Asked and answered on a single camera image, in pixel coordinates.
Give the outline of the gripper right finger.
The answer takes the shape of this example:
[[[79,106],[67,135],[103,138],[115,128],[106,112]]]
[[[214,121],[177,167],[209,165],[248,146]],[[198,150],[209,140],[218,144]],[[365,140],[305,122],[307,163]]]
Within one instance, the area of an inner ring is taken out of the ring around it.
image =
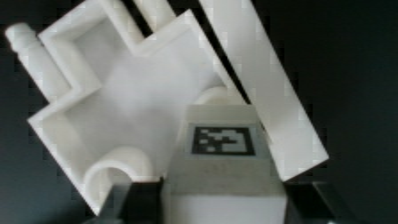
[[[287,206],[284,224],[339,224],[350,218],[348,207],[326,182],[284,184]]]

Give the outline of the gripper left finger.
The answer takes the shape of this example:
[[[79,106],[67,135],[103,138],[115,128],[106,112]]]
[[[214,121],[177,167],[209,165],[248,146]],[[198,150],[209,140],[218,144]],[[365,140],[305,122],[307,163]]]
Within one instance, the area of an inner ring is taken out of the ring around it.
[[[163,224],[163,180],[111,186],[99,214],[81,224]]]

